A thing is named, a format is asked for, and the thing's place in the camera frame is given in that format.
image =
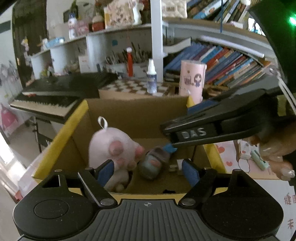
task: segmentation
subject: plush toy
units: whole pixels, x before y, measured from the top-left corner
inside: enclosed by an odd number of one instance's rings
[[[121,130],[108,127],[105,118],[100,116],[98,123],[103,129],[93,135],[89,144],[89,166],[97,168],[106,160],[113,160],[114,174],[104,188],[121,192],[128,183],[128,171],[137,167],[136,160],[142,156],[144,148]]]

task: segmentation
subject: pink tumbler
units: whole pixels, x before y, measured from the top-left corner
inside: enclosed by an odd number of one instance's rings
[[[179,95],[190,96],[194,104],[202,102],[207,65],[195,60],[182,60]]]

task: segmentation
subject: human hand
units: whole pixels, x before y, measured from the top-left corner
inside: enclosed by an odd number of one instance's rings
[[[279,179],[290,181],[295,177],[292,164],[283,160],[283,156],[296,150],[296,122],[279,128],[264,142],[258,136],[250,137],[249,142],[252,145],[259,144],[261,157],[268,161],[271,170]]]

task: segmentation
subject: checkered board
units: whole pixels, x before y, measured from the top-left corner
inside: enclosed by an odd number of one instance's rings
[[[157,83],[157,93],[149,94],[147,93],[147,82],[140,80],[116,80],[111,84],[105,86],[101,90],[116,91],[140,95],[150,95],[150,96],[167,96],[169,93],[169,85],[165,83]]]

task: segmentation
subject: red bottle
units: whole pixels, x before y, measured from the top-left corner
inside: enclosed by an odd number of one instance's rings
[[[133,77],[133,57],[131,55],[131,52],[132,52],[131,47],[128,47],[126,51],[128,52],[128,64],[127,64],[128,77]]]

